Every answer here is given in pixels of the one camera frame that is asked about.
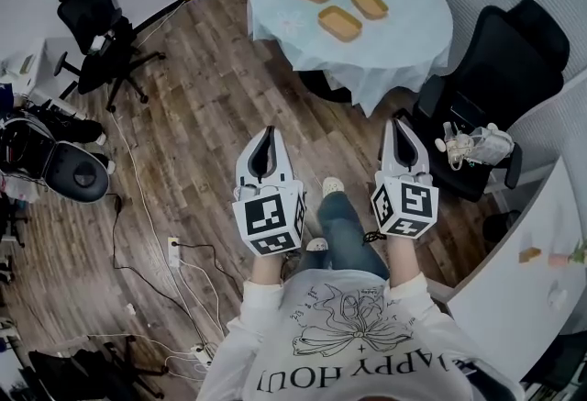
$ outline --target light blue tablecloth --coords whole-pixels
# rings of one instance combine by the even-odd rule
[[[249,33],[277,39],[294,70],[325,70],[352,92],[370,116],[396,86],[419,91],[430,68],[446,66],[452,16],[445,0],[383,0],[384,19],[365,19],[350,0],[249,0]],[[349,11],[363,24],[358,38],[341,42],[318,25],[327,6]]]

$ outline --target jeans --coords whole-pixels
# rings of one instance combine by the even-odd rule
[[[328,242],[327,251],[305,251],[295,273],[306,269],[335,271],[355,269],[389,278],[389,269],[370,244],[363,245],[365,231],[359,216],[344,192],[328,194],[318,209],[318,221]]]

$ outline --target white sweatshirt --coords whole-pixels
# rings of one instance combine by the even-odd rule
[[[285,285],[246,282],[228,328],[198,401],[486,399],[458,367],[465,362],[507,388],[500,399],[524,399],[438,310],[421,273],[393,289],[351,270],[311,269]]]

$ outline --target sneaker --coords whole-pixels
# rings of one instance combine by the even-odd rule
[[[324,238],[314,238],[305,247],[306,251],[326,251],[328,249],[328,243]]]
[[[106,143],[106,134],[102,132],[102,135],[100,135],[94,143],[100,146],[104,145]]]
[[[322,198],[333,192],[345,192],[345,185],[337,177],[327,177],[322,183]]]

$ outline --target power strip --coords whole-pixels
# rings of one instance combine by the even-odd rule
[[[173,246],[173,243],[177,244],[179,242],[180,242],[179,238],[173,238],[173,237],[167,238],[167,252],[169,253],[168,254],[169,266],[175,267],[176,269],[179,269],[179,267],[180,267],[180,259],[182,258],[182,255],[180,253],[180,247]]]
[[[202,366],[208,370],[210,365],[212,365],[212,359],[208,353],[204,350],[204,346],[202,344],[197,344],[192,347],[192,354],[195,355],[195,358],[200,361]]]

